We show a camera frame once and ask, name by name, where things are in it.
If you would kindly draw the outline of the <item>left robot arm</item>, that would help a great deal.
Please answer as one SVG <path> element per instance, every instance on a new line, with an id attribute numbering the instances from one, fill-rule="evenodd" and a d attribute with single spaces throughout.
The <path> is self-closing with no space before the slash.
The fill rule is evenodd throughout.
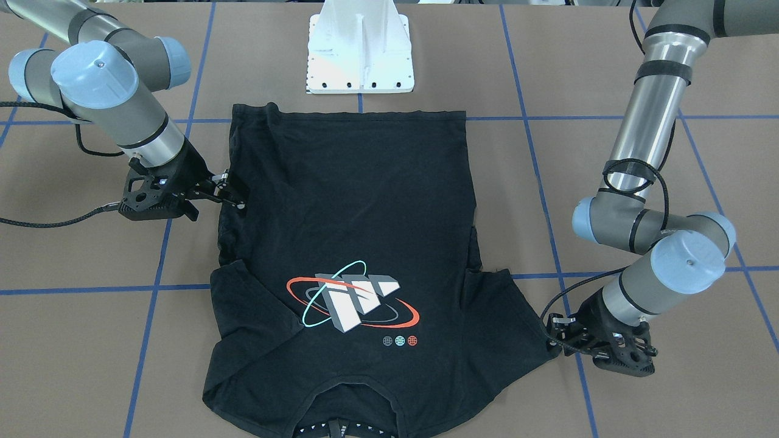
<path id="1" fill-rule="evenodd" d="M 551 315 L 549 346 L 590 355 L 602 368 L 642 374 L 657 350 L 649 322 L 709 288 L 723 274 L 736 244 L 725 216 L 673 215 L 646 207 L 654 186 L 667 184 L 664 166 L 680 103 L 693 68 L 713 39 L 777 33 L 776 1 L 664 1 L 645 35 L 631 99 L 598 194 L 572 216 L 576 235 L 639 258 L 612 271 L 613 279 L 571 316 Z"/>

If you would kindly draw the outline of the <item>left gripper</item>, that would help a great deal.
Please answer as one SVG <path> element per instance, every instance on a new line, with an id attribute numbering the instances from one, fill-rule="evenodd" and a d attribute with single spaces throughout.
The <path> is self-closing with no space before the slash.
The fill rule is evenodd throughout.
<path id="1" fill-rule="evenodd" d="M 546 333 L 550 354 L 586 354 L 595 360 L 615 360 L 631 352 L 626 338 L 629 329 L 607 309 L 602 290 L 588 297 L 572 317 L 551 313 L 550 330 L 570 330 L 567 340 Z"/>

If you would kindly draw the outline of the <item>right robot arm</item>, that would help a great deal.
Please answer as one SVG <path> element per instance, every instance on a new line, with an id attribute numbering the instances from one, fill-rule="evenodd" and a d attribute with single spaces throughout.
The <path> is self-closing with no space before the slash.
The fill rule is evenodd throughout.
<path id="1" fill-rule="evenodd" d="M 156 91 L 185 84 L 192 65 L 172 37 L 147 37 L 108 12 L 80 1 L 3 1 L 20 17 L 68 44 L 17 53 L 9 82 L 30 103 L 91 122 L 128 157 L 117 210 L 133 221 L 186 216 L 192 200 L 245 207 L 245 186 L 229 172 L 216 175 L 164 110 Z"/>

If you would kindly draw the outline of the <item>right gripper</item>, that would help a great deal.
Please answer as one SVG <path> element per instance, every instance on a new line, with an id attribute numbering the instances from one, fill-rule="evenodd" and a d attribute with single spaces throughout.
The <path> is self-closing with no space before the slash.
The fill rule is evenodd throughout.
<path id="1" fill-rule="evenodd" d="M 233 190 L 230 172 L 210 172 L 189 139 L 184 139 L 183 147 L 172 160 L 158 167 L 142 166 L 140 173 L 152 178 L 145 185 L 145 203 L 158 203 L 173 195 L 186 199 L 195 193 L 196 200 L 223 203 L 237 210 L 246 208 L 245 196 Z"/>

